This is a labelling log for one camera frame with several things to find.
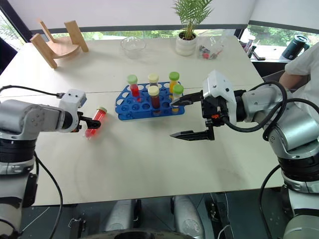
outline glass bowl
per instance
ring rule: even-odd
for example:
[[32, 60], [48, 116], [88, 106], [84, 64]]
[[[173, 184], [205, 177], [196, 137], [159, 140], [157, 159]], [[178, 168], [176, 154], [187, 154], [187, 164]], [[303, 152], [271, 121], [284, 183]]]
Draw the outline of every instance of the glass bowl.
[[121, 41], [121, 47], [129, 58], [135, 59], [140, 57], [142, 50], [146, 47], [146, 43], [143, 39], [129, 36]]

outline white cap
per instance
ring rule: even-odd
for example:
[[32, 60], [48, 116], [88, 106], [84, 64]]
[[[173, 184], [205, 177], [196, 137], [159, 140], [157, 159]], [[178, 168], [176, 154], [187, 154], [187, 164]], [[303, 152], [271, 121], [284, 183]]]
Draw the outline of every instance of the white cap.
[[157, 83], [159, 81], [159, 76], [156, 73], [149, 74], [149, 82], [150, 83]]
[[150, 86], [148, 89], [150, 96], [157, 96], [160, 93], [158, 86]]

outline window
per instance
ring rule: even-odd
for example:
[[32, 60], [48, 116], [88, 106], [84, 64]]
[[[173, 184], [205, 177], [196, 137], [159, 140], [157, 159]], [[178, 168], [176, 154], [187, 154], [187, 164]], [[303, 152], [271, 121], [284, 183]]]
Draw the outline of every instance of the window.
[[0, 11], [0, 37], [15, 50], [19, 50], [25, 41]]
[[[139, 38], [170, 38], [176, 37], [180, 30], [151, 30], [151, 31], [96, 31], [82, 32], [84, 40], [112, 40], [124, 39], [128, 36], [136, 36]], [[205, 36], [221, 36], [223, 29], [195, 30], [196, 34]], [[68, 36], [68, 33], [54, 33], [53, 37]]]
[[310, 46], [319, 42], [319, 34], [256, 25], [248, 25], [241, 37], [241, 41], [248, 42], [248, 38], [251, 35], [256, 37], [254, 45], [257, 46], [255, 50], [257, 55], [275, 60], [282, 59], [281, 54], [295, 35], [307, 37]]

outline white sleeve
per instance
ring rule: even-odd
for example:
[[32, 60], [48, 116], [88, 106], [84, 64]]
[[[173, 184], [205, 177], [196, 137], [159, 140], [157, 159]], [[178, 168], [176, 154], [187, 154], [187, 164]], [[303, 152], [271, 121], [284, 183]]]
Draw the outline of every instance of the white sleeve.
[[285, 65], [285, 70], [291, 75], [309, 75], [312, 65], [319, 61], [319, 42]]

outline blue test tube rack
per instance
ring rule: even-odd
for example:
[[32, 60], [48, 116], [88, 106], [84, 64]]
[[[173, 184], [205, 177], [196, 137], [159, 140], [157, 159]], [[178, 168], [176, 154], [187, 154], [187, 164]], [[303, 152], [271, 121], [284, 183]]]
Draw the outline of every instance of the blue test tube rack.
[[127, 85], [122, 90], [115, 101], [115, 112], [120, 120], [133, 120], [163, 116], [177, 116], [185, 113], [184, 106], [178, 107], [176, 114], [172, 113], [172, 107], [169, 105], [171, 99], [169, 96], [169, 82], [159, 82], [159, 101], [160, 108], [154, 109], [151, 104], [151, 97], [148, 94], [150, 84], [138, 84], [140, 90], [139, 97], [133, 97], [130, 86]]

